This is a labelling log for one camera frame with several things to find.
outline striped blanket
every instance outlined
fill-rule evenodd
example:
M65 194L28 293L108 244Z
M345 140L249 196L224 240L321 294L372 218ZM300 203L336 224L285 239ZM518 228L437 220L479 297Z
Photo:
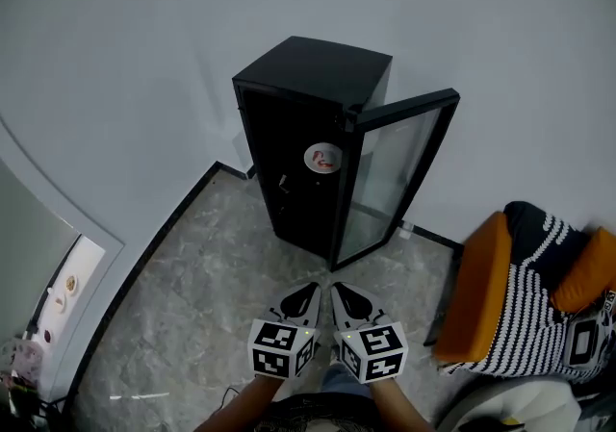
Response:
M568 320L569 315L554 310L534 269L511 265L504 306L488 355L476 363L446 365L441 372L452 374L464 368L503 377L557 374L574 383L589 381L601 372L605 362L590 370L562 365Z

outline cabinet top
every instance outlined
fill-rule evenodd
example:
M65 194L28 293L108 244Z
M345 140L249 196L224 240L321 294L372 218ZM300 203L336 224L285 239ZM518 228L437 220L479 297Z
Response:
M295 91L348 108L370 99L391 60L391 56L359 47L289 37L233 81Z

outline black cabinet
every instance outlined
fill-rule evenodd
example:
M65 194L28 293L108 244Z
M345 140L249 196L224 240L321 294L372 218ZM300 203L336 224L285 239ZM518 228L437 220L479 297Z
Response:
M233 84L276 235L338 269L393 235L460 99L384 104L392 57L291 37Z

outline person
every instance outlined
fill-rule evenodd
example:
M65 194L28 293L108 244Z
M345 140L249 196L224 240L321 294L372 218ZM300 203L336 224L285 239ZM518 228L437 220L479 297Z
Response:
M257 375L194 432L434 432L393 378L360 384L336 358L321 391L273 402L284 381Z

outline human arm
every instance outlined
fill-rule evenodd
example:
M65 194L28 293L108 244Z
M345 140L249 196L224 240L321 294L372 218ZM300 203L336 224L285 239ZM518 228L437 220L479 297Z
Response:
M383 379L370 384L374 404L383 425L389 432L434 432L411 404L394 379Z
M241 432L263 415L283 381L257 375L222 410L199 425L194 432Z

